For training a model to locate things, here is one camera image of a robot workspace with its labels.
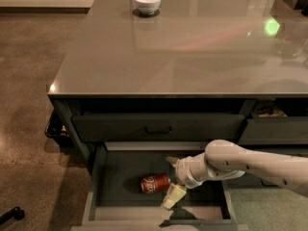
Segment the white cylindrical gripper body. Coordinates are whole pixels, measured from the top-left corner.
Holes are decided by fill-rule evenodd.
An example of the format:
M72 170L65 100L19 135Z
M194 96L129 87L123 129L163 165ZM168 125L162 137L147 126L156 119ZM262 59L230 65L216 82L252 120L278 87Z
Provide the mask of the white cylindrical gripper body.
M208 177L205 154L180 159L175 166L175 177L178 183L187 189L201 186Z

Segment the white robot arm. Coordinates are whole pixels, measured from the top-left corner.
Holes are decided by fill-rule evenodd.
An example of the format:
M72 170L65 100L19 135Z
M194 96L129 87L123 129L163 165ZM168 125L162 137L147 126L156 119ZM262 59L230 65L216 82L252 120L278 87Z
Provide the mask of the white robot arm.
M281 188L308 196L308 159L298 156L253 151L233 142L215 140L204 151L183 159L167 157L175 169L177 183L171 183L162 207L171 209L187 193L205 181L221 181L246 172Z

